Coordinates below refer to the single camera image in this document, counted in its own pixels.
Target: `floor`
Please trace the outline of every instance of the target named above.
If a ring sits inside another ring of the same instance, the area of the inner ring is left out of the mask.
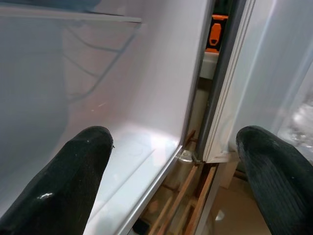
[[[212,208],[214,235],[270,235],[248,182],[233,178],[220,188]]]

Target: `refrigerator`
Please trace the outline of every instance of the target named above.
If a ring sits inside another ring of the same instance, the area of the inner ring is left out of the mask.
[[[1,1],[0,216],[69,139],[101,125],[115,148],[84,234],[127,234],[183,150],[214,1],[92,2]],[[242,127],[313,159],[312,11],[233,1],[193,155],[218,164],[195,234],[234,173]]]

